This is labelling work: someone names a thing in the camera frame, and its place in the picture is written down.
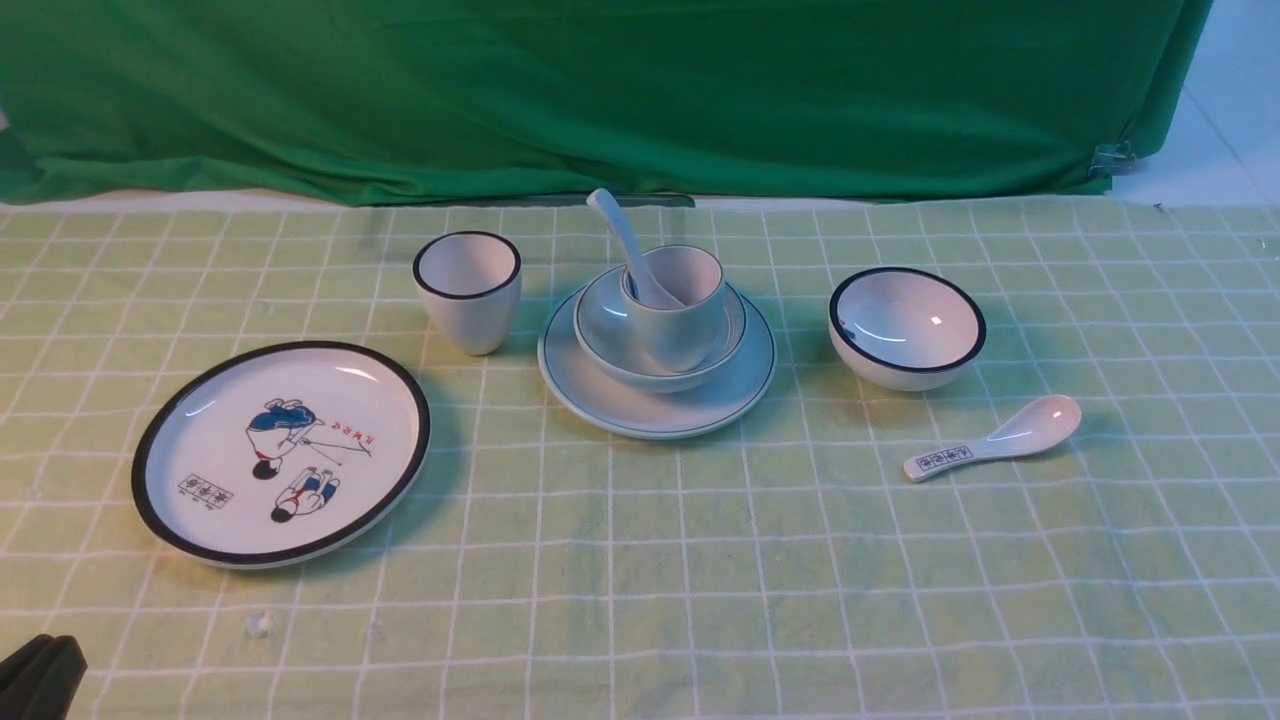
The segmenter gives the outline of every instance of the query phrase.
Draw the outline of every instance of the saucer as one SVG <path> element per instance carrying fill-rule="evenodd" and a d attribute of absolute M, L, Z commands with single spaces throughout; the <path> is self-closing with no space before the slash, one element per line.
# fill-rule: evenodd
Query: saucer
<path fill-rule="evenodd" d="M 648 393 L 607 375 L 573 333 L 573 306 L 585 288 L 562 301 L 538 338 L 538 366 L 552 395 L 582 420 L 639 439 L 705 434 L 745 415 L 764 397 L 778 348 L 759 309 L 746 299 L 746 329 L 733 357 L 710 380 L 673 393 Z"/>

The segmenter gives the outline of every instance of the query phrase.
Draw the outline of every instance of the tableware set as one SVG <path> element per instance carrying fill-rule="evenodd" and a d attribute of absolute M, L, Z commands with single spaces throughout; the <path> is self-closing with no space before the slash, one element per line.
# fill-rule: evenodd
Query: tableware set
<path fill-rule="evenodd" d="M 760 309 L 707 250 L 639 250 L 607 191 L 594 208 L 627 261 L 553 309 L 538 338 L 552 396 L 598 428 L 646 441 L 710 433 L 765 396 L 778 366 Z M 509 337 L 522 259 L 507 238 L 463 231 L 428 242 L 411 268 L 434 328 L 470 356 Z M 913 268 L 844 279 L 827 310 L 836 354 L 863 379 L 920 392 L 969 370 L 987 338 L 977 302 Z M 1068 397 L 1024 407 L 986 438 L 911 457 L 908 480 L 1048 450 L 1080 423 Z M 303 341 L 255 350 L 201 374 L 142 434 L 134 505 L 177 550 L 223 568 L 301 562 L 351 542 L 406 495 L 425 461 L 431 414 L 419 383 L 372 350 Z"/>

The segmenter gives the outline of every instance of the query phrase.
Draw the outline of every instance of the black object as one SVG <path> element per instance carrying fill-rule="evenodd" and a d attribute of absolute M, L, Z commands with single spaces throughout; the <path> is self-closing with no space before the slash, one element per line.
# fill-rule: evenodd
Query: black object
<path fill-rule="evenodd" d="M 88 670 L 70 635 L 36 635 L 0 661 L 0 717 L 64 720 Z"/>

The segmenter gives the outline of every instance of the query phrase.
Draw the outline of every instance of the ceramic spoon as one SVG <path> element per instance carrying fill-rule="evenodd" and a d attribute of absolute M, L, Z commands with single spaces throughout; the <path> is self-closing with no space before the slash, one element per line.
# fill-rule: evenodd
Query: ceramic spoon
<path fill-rule="evenodd" d="M 649 264 L 640 251 L 640 241 L 636 240 L 636 233 L 631 229 L 631 223 L 627 222 L 627 217 L 622 213 L 622 208 L 618 206 L 618 201 L 613 199 L 613 193 L 602 187 L 586 196 L 586 204 L 604 218 L 613 234 L 618 236 L 618 240 L 622 241 L 622 247 L 627 251 L 627 269 L 631 272 L 631 283 L 636 292 L 636 300 L 659 310 L 684 307 L 685 304 L 676 300 L 653 277 L 653 270 L 649 269 Z"/>
<path fill-rule="evenodd" d="M 1065 395 L 1048 395 L 1033 401 L 986 438 L 916 455 L 902 462 L 913 483 L 924 482 L 943 470 L 970 462 L 1005 460 L 1044 452 L 1080 427 L 1080 406 Z"/>

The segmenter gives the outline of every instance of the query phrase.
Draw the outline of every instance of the spoon handle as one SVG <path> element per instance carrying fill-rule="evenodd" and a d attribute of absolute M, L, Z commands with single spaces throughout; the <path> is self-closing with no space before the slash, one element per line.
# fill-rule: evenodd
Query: spoon handle
<path fill-rule="evenodd" d="M 586 196 L 586 204 L 604 218 L 609 227 L 613 228 L 613 233 L 622 241 L 622 247 L 627 254 L 627 268 L 631 270 L 631 279 L 640 293 L 637 300 L 650 302 L 657 307 L 682 307 L 684 304 L 667 292 L 667 288 L 662 287 L 658 278 L 653 277 L 653 270 L 649 269 L 649 264 L 644 259 L 644 252 L 640 250 L 640 241 L 636 238 L 635 231 L 631 229 L 631 223 L 627 222 L 627 217 L 622 211 L 622 206 L 618 205 L 617 199 L 613 197 L 613 193 L 602 187 Z"/>
<path fill-rule="evenodd" d="M 631 223 L 622 211 L 622 206 L 618 205 L 617 199 L 613 197 L 613 193 L 602 187 L 586 196 L 586 204 L 603 215 L 613 228 L 613 232 L 618 234 L 618 240 L 621 240 L 622 245 L 626 247 L 627 259 L 639 260 L 640 241 L 636 238 L 635 231 L 631 229 Z"/>
<path fill-rule="evenodd" d="M 902 471 L 906 473 L 906 479 L 913 483 L 923 483 L 945 470 L 988 459 L 988 454 L 982 452 L 982 448 L 957 445 L 937 452 L 925 452 L 915 457 L 909 457 L 902 462 Z"/>

